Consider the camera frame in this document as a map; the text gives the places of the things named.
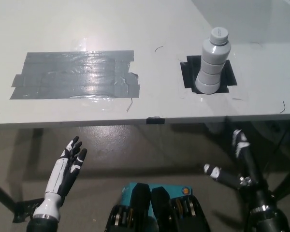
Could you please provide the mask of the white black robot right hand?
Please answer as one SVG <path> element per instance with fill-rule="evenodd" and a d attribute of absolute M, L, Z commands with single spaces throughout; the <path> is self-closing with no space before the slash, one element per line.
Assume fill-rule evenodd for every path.
<path fill-rule="evenodd" d="M 277 208 L 276 201 L 250 150 L 250 142 L 242 130 L 236 129 L 232 132 L 231 157 L 239 166 L 240 175 L 232 175 L 210 164 L 203 166 L 204 173 L 213 180 L 240 191 L 251 214 L 274 211 Z"/>

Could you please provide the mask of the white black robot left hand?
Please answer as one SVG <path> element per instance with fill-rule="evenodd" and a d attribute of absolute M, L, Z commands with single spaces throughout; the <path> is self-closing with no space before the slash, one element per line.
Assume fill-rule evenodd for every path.
<path fill-rule="evenodd" d="M 75 183 L 87 155 L 87 149 L 81 146 L 82 142 L 76 136 L 64 148 L 49 177 L 44 201 L 35 209 L 33 218 L 57 222 L 60 220 L 59 209 Z"/>

